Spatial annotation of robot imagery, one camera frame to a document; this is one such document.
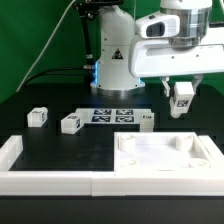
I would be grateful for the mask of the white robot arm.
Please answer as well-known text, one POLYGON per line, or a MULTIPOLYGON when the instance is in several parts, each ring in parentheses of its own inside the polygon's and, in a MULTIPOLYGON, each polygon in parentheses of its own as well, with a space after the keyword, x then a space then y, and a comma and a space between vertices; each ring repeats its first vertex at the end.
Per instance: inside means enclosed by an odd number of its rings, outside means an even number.
POLYGON ((224 72, 224 27, 209 22, 211 9, 212 0, 161 0, 159 11, 135 20, 102 7, 92 90, 127 96, 144 78, 224 72))

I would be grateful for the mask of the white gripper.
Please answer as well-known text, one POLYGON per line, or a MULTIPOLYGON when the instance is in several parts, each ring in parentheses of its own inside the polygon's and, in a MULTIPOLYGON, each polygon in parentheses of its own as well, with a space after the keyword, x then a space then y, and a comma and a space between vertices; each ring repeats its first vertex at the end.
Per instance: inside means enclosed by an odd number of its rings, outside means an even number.
POLYGON ((129 51, 134 77, 161 77, 170 97, 169 77, 195 75, 196 90, 202 74, 224 72, 224 27, 210 27, 209 9, 161 9, 138 19, 129 51))

